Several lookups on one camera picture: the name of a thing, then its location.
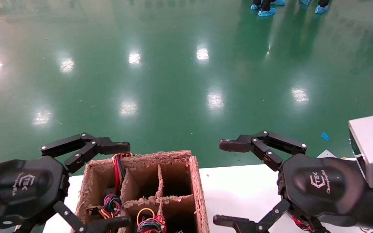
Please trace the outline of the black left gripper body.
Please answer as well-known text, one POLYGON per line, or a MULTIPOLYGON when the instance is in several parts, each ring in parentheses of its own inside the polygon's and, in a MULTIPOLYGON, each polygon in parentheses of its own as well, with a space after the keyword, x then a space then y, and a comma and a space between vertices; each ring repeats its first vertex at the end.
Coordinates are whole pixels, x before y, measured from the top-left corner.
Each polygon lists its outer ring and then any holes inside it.
POLYGON ((0 162, 0 229, 42 225, 68 193, 69 173, 56 159, 0 162))

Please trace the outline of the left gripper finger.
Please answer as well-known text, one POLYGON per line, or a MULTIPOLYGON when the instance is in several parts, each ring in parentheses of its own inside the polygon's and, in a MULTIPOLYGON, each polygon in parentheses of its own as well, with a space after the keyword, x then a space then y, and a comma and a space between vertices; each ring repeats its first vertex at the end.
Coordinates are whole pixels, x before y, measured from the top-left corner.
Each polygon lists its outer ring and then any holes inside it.
POLYGON ((122 227, 131 225, 130 217, 114 217, 107 219, 99 219, 89 224, 83 222, 75 215, 64 202, 56 202, 53 205, 54 211, 58 213, 76 233, 107 233, 122 227))
POLYGON ((52 158, 74 152, 65 160, 64 165, 69 173, 75 173, 98 154, 130 152, 130 143, 112 142, 109 137, 94 137, 88 133, 81 133, 46 144, 40 151, 42 155, 52 158))

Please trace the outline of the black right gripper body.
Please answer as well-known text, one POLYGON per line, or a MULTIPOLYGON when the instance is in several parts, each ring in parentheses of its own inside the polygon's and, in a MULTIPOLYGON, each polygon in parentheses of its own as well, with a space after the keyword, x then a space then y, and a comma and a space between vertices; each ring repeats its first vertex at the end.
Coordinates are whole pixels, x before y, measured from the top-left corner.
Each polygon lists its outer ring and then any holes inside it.
POLYGON ((277 185, 299 218, 349 215, 369 187, 355 161, 303 154, 283 163, 277 185))

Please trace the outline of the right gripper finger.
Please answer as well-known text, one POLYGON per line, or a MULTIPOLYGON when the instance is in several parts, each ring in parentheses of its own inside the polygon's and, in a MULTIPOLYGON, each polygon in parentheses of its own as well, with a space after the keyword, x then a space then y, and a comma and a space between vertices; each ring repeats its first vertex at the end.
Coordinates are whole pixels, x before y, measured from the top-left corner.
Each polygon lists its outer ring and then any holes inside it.
POLYGON ((289 210, 289 208, 290 203, 282 199, 259 222, 254 222, 247 218, 214 215, 213 223, 222 227, 231 227, 237 233, 268 233, 268 230, 289 210))
POLYGON ((305 154, 307 144, 271 132, 260 131, 255 135, 241 134, 237 139, 219 142, 219 149, 227 152, 252 152, 273 171, 280 171, 283 160, 271 149, 274 148, 290 155, 305 154))

